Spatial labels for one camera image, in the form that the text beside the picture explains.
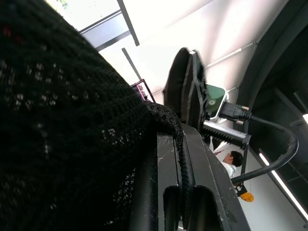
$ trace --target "black cable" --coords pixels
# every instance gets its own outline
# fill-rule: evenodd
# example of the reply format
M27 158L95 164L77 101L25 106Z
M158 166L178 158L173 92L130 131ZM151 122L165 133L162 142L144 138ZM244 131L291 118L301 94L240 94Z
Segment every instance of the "black cable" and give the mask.
M280 156L278 158L278 160L271 163L270 165L268 165L266 167L259 168L257 170L251 171L251 172L248 172L248 173L240 175L238 177L232 178L231 181L232 181L233 184L241 183L245 180L249 180L251 178L258 177L260 175L269 173L273 170L276 170L276 169L284 166L286 163L288 163L293 158L293 156L297 153L297 150L298 150L298 145L299 145L298 139L296 138L294 133L292 131L290 131L289 129L287 129L287 128L279 125L279 124L275 124L275 123L269 122L267 120L258 118L256 116L251 116L251 120L254 120L256 122L271 126L274 129L277 129L277 130L283 132L284 134L286 134L287 136L289 136L290 140L289 140L288 150L284 155Z

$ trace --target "black hair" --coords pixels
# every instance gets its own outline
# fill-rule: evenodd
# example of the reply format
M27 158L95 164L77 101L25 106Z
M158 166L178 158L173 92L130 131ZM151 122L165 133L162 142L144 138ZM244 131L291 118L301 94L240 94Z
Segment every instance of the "black hair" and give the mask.
M230 156L233 157L232 164L236 167L239 167L243 163L243 155L237 151L231 151Z

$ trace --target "orange object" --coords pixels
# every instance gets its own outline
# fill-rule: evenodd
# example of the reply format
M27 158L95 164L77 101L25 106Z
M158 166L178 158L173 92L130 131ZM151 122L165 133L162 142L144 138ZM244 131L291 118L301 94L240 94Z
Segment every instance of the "orange object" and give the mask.
M249 192L245 192L244 194L242 194L241 198L244 201L247 201L247 202L253 202L254 201L254 196Z

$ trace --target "window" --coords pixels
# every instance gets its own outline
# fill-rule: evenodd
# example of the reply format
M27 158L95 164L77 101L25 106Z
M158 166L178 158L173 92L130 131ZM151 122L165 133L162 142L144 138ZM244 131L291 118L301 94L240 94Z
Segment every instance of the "window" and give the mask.
M120 10L117 0L46 0L46 2L78 31Z

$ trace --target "black metal frame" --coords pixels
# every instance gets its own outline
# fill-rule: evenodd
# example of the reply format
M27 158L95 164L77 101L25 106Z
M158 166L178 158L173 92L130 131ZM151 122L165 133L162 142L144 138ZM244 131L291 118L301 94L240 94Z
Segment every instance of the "black metal frame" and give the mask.
M249 231L226 169L196 129L182 127L188 182L181 180L184 178L174 139L158 133L157 139L153 138L157 151L149 144L136 171L129 230L177 230L180 208L187 208L183 228L188 231Z

